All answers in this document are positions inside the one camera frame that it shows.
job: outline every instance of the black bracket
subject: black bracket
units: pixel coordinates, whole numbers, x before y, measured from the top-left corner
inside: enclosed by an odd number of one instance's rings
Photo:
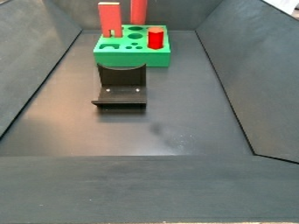
[[[96,106],[146,106],[146,64],[126,70],[98,64],[98,72],[102,89],[92,101]]]

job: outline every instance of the black stand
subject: black stand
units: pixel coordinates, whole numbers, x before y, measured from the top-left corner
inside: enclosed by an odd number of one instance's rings
[[[92,103],[102,107],[146,107],[146,65],[132,69],[112,69],[98,64],[102,89]]]

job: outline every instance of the circular hole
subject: circular hole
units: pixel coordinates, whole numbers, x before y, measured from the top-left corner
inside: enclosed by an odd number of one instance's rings
[[[143,37],[143,35],[140,33],[132,33],[132,34],[128,35],[128,37],[131,39],[140,39]]]
[[[143,27],[140,27],[140,26],[131,26],[131,27],[128,27],[128,30],[131,30],[131,31],[142,31],[144,28]]]

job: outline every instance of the red peg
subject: red peg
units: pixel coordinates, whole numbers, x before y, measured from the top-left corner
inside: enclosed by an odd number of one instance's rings
[[[131,0],[131,24],[146,24],[147,0]]]
[[[164,28],[151,27],[148,28],[148,48],[155,50],[164,47]]]

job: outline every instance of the hole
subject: hole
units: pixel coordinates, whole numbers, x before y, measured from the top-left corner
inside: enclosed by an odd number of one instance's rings
[[[106,47],[112,48],[112,49],[119,49],[120,45],[119,44],[103,44],[99,46],[99,49],[104,49]]]
[[[131,39],[140,39],[140,38],[143,37],[143,35],[139,34],[139,33],[132,33],[132,34],[128,35],[128,37],[130,37]]]
[[[131,31],[142,31],[144,28],[143,27],[140,27],[140,26],[131,26],[131,27],[128,27],[128,30],[131,30]]]

